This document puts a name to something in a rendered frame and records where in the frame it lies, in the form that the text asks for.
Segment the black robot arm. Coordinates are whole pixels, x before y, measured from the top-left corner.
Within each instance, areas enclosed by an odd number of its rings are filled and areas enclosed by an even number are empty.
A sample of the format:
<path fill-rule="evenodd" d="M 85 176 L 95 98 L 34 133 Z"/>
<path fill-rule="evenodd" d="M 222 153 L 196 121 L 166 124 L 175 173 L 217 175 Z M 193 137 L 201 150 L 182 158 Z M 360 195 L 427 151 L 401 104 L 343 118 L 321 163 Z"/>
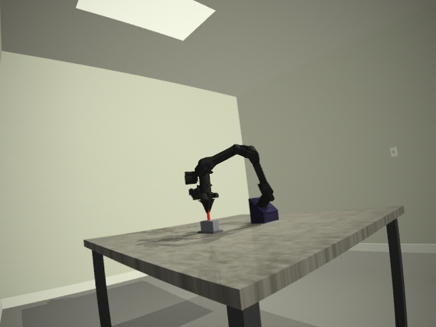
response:
<path fill-rule="evenodd" d="M 239 145 L 234 144 L 230 148 L 212 156 L 205 157 L 199 160 L 198 165 L 195 167 L 195 171 L 193 172 L 185 172 L 185 184 L 196 184 L 200 183 L 210 183 L 210 174 L 213 173 L 211 171 L 217 164 L 235 156 L 241 155 L 245 158 L 248 158 L 250 162 L 253 164 L 255 172 L 260 180 L 260 184 L 258 184 L 261 196 L 260 199 L 256 202 L 256 204 L 260 208 L 269 208 L 268 203 L 273 201 L 275 198 L 273 196 L 273 190 L 270 185 L 266 181 L 263 169 L 260 165 L 260 156 L 254 146 L 247 145 Z M 200 188 L 197 185 L 195 189 L 189 189 L 189 195 L 193 198 L 193 195 L 200 194 Z"/>

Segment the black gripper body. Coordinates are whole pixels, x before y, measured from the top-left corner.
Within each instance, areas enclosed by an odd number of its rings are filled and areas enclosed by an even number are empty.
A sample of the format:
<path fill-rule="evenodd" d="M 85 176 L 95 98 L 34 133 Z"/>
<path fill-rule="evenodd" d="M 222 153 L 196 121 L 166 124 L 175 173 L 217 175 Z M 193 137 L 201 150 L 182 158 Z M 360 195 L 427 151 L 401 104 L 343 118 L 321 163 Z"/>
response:
<path fill-rule="evenodd" d="M 193 195 L 193 200 L 210 200 L 218 198 L 218 193 L 211 192 L 211 186 L 211 183 L 200 183 L 200 185 L 198 185 L 200 188 L 200 194 Z"/>

